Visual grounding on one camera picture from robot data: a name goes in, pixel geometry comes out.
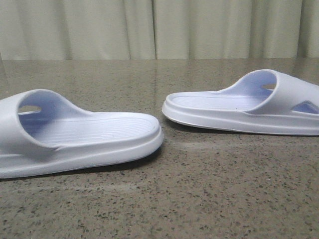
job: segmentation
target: slide sandal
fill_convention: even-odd
[[[37,109],[19,113],[26,106]],[[0,112],[0,178],[128,162],[148,156],[163,141],[153,116],[85,111],[49,90],[3,99]]]
[[[274,70],[257,70],[220,91],[168,95],[162,112],[174,122],[200,128],[318,135],[319,86]]]

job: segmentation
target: slipper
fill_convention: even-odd
[[[274,89],[269,89],[271,84],[276,84]],[[257,70],[220,91],[168,95],[162,112],[174,122],[200,128],[318,135],[319,86]]]
[[[19,113],[25,106],[39,110]],[[153,116],[85,111],[49,90],[3,99],[0,112],[0,178],[124,163],[148,156],[163,141]]]

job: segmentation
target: curtain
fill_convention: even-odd
[[[318,0],[1,0],[3,60],[319,57]]]

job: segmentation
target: granite countertop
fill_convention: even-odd
[[[161,113],[170,93],[263,68],[319,84],[319,58],[0,62],[0,99],[50,89],[86,110],[154,115],[164,131],[142,160],[1,180],[0,238],[318,238],[319,137],[198,129]]]

